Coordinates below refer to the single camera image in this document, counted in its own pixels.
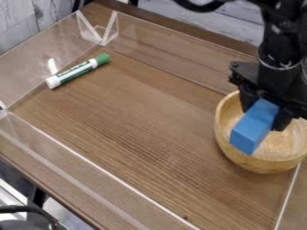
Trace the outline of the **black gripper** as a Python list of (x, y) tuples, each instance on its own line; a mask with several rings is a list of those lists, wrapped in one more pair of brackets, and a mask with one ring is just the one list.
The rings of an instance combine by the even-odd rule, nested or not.
[(242, 110), (264, 98), (280, 106), (273, 131), (284, 131), (294, 119), (307, 119), (307, 76), (302, 62), (292, 67), (233, 62), (230, 82), (238, 86)]

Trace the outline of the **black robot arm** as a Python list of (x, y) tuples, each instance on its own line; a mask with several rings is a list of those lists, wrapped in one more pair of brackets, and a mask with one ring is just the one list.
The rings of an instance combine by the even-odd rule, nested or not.
[(278, 106), (272, 129), (282, 131), (294, 119), (307, 119), (307, 0), (248, 0), (261, 8), (264, 41), (256, 63), (230, 64), (242, 109), (258, 99)]

